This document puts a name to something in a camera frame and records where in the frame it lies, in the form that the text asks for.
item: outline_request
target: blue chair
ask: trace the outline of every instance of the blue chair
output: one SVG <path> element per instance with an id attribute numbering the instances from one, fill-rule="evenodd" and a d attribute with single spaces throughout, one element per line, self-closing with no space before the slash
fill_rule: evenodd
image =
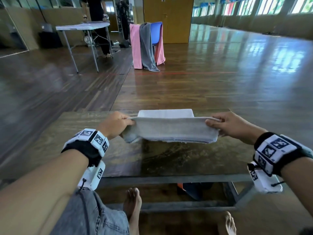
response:
<path id="1" fill-rule="evenodd" d="M 150 32 L 152 40 L 153 54 L 155 53 L 155 45 L 159 43 L 162 22 L 151 23 Z"/>

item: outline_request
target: person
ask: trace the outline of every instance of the person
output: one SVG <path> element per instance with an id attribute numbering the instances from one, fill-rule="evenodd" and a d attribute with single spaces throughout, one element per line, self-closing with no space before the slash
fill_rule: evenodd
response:
<path id="1" fill-rule="evenodd" d="M 106 14 L 106 6 L 104 0 L 82 0 L 82 7 L 84 13 L 84 21 L 87 21 L 87 3 L 89 5 L 89 13 L 91 21 L 103 21 L 104 14 Z M 103 52 L 105 58 L 109 58 L 110 55 L 110 46 L 109 41 L 107 40 L 107 32 L 105 28 L 96 29 L 95 32 L 99 37 L 97 38 L 98 43 Z"/>
<path id="2" fill-rule="evenodd" d="M 233 112 L 213 114 L 221 122 L 205 123 L 224 136 L 256 145 L 269 132 Z M 115 112 L 97 130 L 109 140 L 134 122 Z M 39 166 L 0 191 L 0 228 L 2 234 L 131 234 L 139 235 L 138 221 L 142 200 L 137 188 L 126 192 L 123 211 L 105 207 L 94 191 L 77 191 L 88 158 L 78 150 L 67 150 Z M 284 165 L 280 174 L 300 202 L 313 216 L 313 159 L 299 157 Z M 234 220 L 225 213 L 219 223 L 220 235 L 236 234 Z"/>
<path id="3" fill-rule="evenodd" d="M 119 10 L 119 18 L 122 24 L 123 36 L 125 40 L 128 40 L 129 36 L 129 25 L 128 25 L 128 7 L 125 0 L 119 0 L 119 4 L 117 5 Z"/>

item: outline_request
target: bare foot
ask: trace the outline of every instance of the bare foot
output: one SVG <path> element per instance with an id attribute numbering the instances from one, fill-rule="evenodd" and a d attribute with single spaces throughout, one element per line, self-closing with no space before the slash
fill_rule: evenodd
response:
<path id="1" fill-rule="evenodd" d="M 217 223 L 219 235 L 236 235 L 234 218 L 228 211 L 223 213 L 221 221 Z"/>
<path id="2" fill-rule="evenodd" d="M 138 188 L 129 188 L 126 191 L 126 199 L 123 204 L 123 211 L 126 213 L 131 235 L 139 235 L 139 213 L 142 200 Z"/>

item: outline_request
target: metal table frame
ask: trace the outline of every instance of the metal table frame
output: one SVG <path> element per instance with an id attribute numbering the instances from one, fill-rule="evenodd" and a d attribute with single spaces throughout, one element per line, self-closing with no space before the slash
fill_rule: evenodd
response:
<path id="1" fill-rule="evenodd" d="M 110 51 L 111 51 L 112 58 L 113 58 L 113 51 L 112 51 L 112 46 L 111 46 L 111 39 L 110 39 L 110 34 L 109 34 L 109 29 L 108 29 L 108 26 L 109 26 L 109 25 L 104 26 L 104 27 L 85 28 L 85 29 L 83 29 L 83 27 L 80 27 L 80 25 L 73 25 L 73 26 L 68 27 L 67 29 L 62 29 L 62 27 L 67 27 L 67 26 L 57 26 L 57 27 L 56 27 L 57 30 L 62 31 L 63 34 L 64 34 L 64 38 L 65 38 L 65 41 L 66 41 L 66 44 L 67 44 L 69 53 L 70 53 L 70 55 L 71 55 L 71 58 L 72 58 L 72 60 L 73 60 L 73 63 L 74 63 L 74 65 L 75 65 L 75 68 L 76 68 L 76 72 L 77 72 L 77 73 L 78 73 L 78 68 L 77 68 L 77 65 L 76 65 L 76 62 L 75 62 L 73 53 L 72 53 L 72 49 L 73 49 L 75 46 L 73 46 L 73 47 L 70 47 L 70 46 L 69 46 L 69 43 L 68 43 L 68 40 L 67 40 L 65 31 L 67 31 L 67 30 L 85 30 L 85 31 L 87 31 L 87 34 L 88 34 L 89 39 L 91 39 L 91 38 L 92 38 L 91 30 L 100 29 L 100 28 L 105 28 L 105 29 L 106 29 L 106 32 L 107 32 L 108 38 L 106 39 L 106 38 L 104 38 L 104 37 L 102 37 L 102 36 L 100 36 L 100 35 L 98 35 L 98 36 L 101 37 L 101 38 L 104 38 L 104 39 L 108 40 L 109 46 L 110 46 Z M 95 45 L 94 45 L 94 39 L 93 39 L 93 42 L 91 43 L 91 51 L 92 51 L 92 55 L 93 55 L 93 57 L 94 57 L 94 61 L 95 61 L 95 65 L 96 65 L 97 72 L 99 72 L 98 65 L 97 65 L 97 60 L 96 60 L 96 56 L 97 56 L 97 59 L 98 59 L 98 53 L 97 53 L 96 47 L 95 47 Z"/>
<path id="2" fill-rule="evenodd" d="M 250 182 L 240 193 L 233 182 Z M 227 201 L 178 201 L 178 202 L 155 202 L 143 201 L 143 212 L 169 212 L 169 211 L 229 211 L 243 208 L 257 193 L 249 174 L 229 175 L 186 175 L 186 176 L 155 176 L 155 177 L 102 177 L 98 188 L 107 186 L 125 186 L 136 184 L 169 184 L 187 182 L 222 182 Z M 107 207 L 122 210 L 123 204 L 106 204 Z"/>

